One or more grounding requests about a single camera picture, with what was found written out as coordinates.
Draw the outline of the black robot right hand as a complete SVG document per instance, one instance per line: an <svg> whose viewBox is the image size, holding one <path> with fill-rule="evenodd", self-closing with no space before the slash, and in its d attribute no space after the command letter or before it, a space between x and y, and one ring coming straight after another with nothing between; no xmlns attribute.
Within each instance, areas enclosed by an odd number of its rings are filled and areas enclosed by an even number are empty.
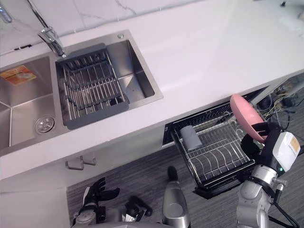
<svg viewBox="0 0 304 228"><path fill-rule="evenodd" d="M241 141L245 154L257 165L267 166L276 171L278 177L289 171L296 158L304 153L304 147L291 132L285 132L276 123L257 123L252 125L260 136L265 136L263 149L246 134Z"/></svg>

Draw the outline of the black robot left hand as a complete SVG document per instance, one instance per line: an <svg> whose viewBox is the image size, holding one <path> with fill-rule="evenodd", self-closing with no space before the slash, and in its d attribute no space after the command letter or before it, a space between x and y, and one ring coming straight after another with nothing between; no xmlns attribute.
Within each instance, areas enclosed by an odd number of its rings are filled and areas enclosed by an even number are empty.
<svg viewBox="0 0 304 228"><path fill-rule="evenodd" d="M88 206L89 204L98 206L100 201L109 201L118 197L120 188L106 190L105 184L105 177L102 177L90 186L84 196L83 206Z"/></svg>

